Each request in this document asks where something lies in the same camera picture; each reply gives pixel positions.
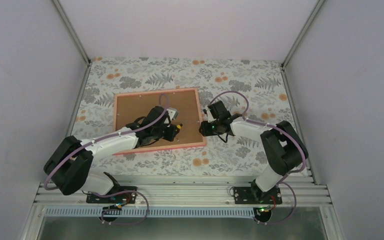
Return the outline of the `pink picture frame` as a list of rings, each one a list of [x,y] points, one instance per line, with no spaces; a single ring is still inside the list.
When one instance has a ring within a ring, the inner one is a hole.
[[[203,113],[198,90],[192,87],[116,94],[114,99],[113,130],[119,130],[135,119],[148,115],[153,107],[159,105],[159,96],[163,93],[168,96],[169,107],[178,111],[173,124],[182,124],[174,140],[167,141],[162,139],[149,146],[118,152],[115,154],[116,156],[205,147],[207,145],[206,137],[199,133]]]

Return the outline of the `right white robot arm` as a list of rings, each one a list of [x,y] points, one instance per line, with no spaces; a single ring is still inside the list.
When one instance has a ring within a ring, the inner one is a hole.
[[[203,112],[207,119],[199,127],[202,136],[226,135],[261,141],[268,166],[251,182],[250,195],[254,202],[264,203],[275,195],[281,181],[306,168],[308,150],[290,122],[272,125],[239,113],[231,114],[220,100],[208,105]]]

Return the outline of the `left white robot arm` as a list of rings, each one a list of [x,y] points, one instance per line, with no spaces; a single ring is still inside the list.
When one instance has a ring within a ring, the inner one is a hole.
[[[85,191],[108,203],[114,202],[119,197],[119,183],[108,172],[92,171],[93,161],[146,147],[159,140],[172,142],[182,127],[172,123],[177,116],[175,108],[155,106],[147,116],[99,138],[79,140],[73,135],[65,137],[44,165],[47,174],[44,188],[51,190],[49,182],[53,182],[53,189],[59,189],[66,196]]]

